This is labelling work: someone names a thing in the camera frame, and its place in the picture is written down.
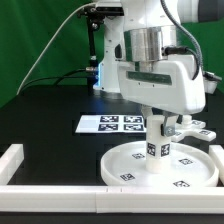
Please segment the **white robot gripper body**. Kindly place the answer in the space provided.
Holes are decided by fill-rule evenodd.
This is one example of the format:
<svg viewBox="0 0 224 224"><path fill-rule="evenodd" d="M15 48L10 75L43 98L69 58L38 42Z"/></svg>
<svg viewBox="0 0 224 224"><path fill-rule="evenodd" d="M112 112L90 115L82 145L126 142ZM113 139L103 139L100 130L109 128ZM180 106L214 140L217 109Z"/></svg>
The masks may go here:
<svg viewBox="0 0 224 224"><path fill-rule="evenodd" d="M118 79L124 99L179 115L195 114L205 106L202 72L192 55L170 55L154 63L120 62Z"/></svg>

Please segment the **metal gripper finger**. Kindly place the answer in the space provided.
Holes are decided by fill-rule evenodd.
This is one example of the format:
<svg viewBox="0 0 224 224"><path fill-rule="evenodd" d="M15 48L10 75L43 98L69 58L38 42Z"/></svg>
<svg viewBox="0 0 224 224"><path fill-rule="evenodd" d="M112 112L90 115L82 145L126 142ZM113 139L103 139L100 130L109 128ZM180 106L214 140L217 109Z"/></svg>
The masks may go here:
<svg viewBox="0 0 224 224"><path fill-rule="evenodd" d="M153 115L152 107L151 106L142 105L141 106L141 113L142 113L142 116L143 116L143 119L144 119L144 123L147 123L147 118L149 116Z"/></svg>
<svg viewBox="0 0 224 224"><path fill-rule="evenodd" d="M163 112L164 121L161 125L161 134L163 136L173 136L175 134L175 125L179 115L172 112Z"/></svg>

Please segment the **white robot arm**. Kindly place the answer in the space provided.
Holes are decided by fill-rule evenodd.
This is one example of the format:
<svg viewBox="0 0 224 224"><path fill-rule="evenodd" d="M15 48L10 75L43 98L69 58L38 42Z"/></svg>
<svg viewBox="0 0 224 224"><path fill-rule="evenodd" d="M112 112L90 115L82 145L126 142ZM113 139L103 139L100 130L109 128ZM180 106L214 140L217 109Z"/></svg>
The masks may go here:
<svg viewBox="0 0 224 224"><path fill-rule="evenodd" d="M161 110L160 130L175 133L180 115L203 110L205 95L221 78L204 69L198 42L178 44L177 33L195 37L183 25L224 18L224 0L94 0L103 15L104 58L94 89Z"/></svg>

